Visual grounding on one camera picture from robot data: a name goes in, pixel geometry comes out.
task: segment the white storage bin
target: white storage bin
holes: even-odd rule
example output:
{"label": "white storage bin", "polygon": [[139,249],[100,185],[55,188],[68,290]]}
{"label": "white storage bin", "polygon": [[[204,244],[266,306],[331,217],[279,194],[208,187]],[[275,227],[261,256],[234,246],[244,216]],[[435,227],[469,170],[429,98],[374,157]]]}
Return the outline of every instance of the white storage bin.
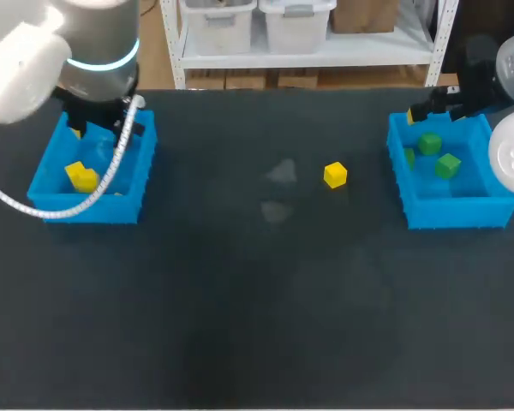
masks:
{"label": "white storage bin", "polygon": [[326,41],[329,12],[336,7],[337,0],[259,0],[271,53],[317,51]]}
{"label": "white storage bin", "polygon": [[257,0],[181,0],[196,50],[208,56],[249,52],[256,7]]}

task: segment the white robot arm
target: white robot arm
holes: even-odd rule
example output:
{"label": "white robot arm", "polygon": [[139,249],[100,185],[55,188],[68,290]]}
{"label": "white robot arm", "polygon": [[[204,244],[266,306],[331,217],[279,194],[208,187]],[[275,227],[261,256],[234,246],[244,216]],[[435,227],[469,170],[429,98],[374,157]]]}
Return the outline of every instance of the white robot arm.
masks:
{"label": "white robot arm", "polygon": [[29,116],[61,81],[107,103],[137,81],[137,0],[0,0],[0,122]]}
{"label": "white robot arm", "polygon": [[109,169],[79,205],[37,210],[0,190],[1,201],[33,217],[60,219],[106,192],[132,131],[142,132],[135,122],[145,105],[134,95],[138,30],[138,0],[0,0],[0,122],[18,122],[54,95],[80,137],[93,122],[118,138]]}

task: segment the metal shelf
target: metal shelf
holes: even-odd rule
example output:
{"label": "metal shelf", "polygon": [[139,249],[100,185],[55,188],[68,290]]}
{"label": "metal shelf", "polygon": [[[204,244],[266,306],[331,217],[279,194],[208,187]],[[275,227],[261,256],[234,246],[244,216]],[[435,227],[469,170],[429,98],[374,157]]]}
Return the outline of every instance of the metal shelf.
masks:
{"label": "metal shelf", "polygon": [[176,28],[177,0],[160,0],[164,29],[170,49],[176,88],[185,87],[185,69],[270,69],[304,67],[349,67],[403,64],[429,64],[427,86],[434,86],[451,34],[459,0],[439,0],[439,33],[430,39],[415,10],[415,2],[401,0],[397,26],[392,33],[335,34],[314,54],[275,55],[268,49],[264,15],[256,11],[252,25],[251,51],[243,55],[200,56],[194,46],[190,27]]}
{"label": "metal shelf", "polygon": [[313,54],[275,55],[268,50],[264,15],[256,11],[248,54],[200,56],[190,27],[181,65],[184,69],[268,69],[294,67],[348,67],[397,64],[428,64],[434,44],[423,30],[410,0],[403,0],[392,33],[327,34],[324,45]]}

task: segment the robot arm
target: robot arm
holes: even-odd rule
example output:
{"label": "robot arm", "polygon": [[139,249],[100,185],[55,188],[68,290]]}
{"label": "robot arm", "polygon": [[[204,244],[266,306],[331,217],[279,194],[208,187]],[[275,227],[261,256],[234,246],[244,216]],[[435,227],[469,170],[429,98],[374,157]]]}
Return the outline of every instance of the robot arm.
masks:
{"label": "robot arm", "polygon": [[[457,60],[457,75],[458,92],[434,89],[427,101],[411,106],[408,121],[424,121],[429,113],[447,111],[456,121],[514,105],[514,37],[500,48],[487,37],[471,39]],[[489,162],[499,181],[514,192],[514,113],[493,131]]]}
{"label": "robot arm", "polygon": [[0,123],[30,116],[51,95],[65,62],[67,42],[46,30],[21,23],[0,42]]}
{"label": "robot arm", "polygon": [[32,114],[59,81],[73,117],[118,111],[137,84],[138,27],[138,0],[0,0],[0,122]]}
{"label": "robot arm", "polygon": [[411,120],[420,122],[429,113],[449,111],[456,121],[513,105],[514,37],[500,48],[489,37],[471,39],[457,56],[457,76],[458,92],[450,93],[448,87],[434,89],[426,102],[411,106]]}

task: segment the cardboard box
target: cardboard box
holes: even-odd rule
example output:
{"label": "cardboard box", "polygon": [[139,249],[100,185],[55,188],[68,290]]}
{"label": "cardboard box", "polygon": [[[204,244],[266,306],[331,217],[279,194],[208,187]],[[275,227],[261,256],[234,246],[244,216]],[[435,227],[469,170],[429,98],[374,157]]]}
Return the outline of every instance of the cardboard box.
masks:
{"label": "cardboard box", "polygon": [[394,30],[400,0],[337,0],[335,33],[388,33]]}

